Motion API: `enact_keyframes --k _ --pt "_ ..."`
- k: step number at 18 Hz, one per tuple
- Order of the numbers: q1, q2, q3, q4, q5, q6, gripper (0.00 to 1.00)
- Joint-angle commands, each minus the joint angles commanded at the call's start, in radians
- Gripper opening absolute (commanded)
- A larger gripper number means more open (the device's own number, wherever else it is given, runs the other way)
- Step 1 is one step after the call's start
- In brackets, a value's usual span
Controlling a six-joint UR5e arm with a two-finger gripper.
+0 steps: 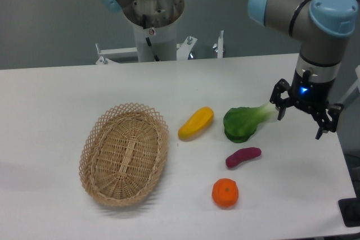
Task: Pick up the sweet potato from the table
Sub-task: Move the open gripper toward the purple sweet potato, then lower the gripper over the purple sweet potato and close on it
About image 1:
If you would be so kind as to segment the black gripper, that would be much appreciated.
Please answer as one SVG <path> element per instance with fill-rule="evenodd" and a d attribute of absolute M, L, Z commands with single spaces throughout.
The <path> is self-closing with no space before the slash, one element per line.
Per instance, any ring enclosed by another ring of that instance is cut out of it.
<path fill-rule="evenodd" d="M 336 132 L 344 105 L 328 103 L 328 95 L 339 68 L 339 63 L 321 66 L 299 58 L 291 85 L 280 79 L 273 88 L 269 101 L 278 111 L 277 120 L 281 121 L 286 109 L 294 106 L 301 111 L 309 111 L 318 124 L 316 139 L 324 133 Z"/>

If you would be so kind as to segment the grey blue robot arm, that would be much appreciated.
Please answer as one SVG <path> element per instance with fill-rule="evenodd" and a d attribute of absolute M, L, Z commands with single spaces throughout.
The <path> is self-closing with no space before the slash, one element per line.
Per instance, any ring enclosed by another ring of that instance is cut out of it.
<path fill-rule="evenodd" d="M 141 62 L 187 59 L 193 38 L 176 44 L 176 22 L 184 0 L 100 0 L 113 12 L 122 11 L 133 25 Z M 289 107 L 310 114 L 317 136 L 334 132 L 344 108 L 330 104 L 329 91 L 337 76 L 358 14 L 356 0 L 248 0 L 249 17 L 301 42 L 292 83 L 280 80 L 270 101 L 279 117 Z"/>

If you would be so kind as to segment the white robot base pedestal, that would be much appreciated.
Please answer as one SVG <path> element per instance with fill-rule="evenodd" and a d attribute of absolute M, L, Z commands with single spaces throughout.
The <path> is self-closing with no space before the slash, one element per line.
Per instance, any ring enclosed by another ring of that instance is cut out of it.
<path fill-rule="evenodd" d="M 160 28 L 132 24 L 138 62 L 173 61 L 177 58 L 177 24 Z"/>

